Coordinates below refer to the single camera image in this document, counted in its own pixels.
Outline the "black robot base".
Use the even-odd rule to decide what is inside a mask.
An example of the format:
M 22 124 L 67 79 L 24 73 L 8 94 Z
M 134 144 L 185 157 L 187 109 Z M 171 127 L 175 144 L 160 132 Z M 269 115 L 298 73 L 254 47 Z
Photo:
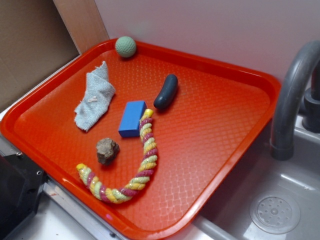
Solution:
M 7 240 L 38 211 L 45 171 L 26 155 L 0 157 L 0 238 Z

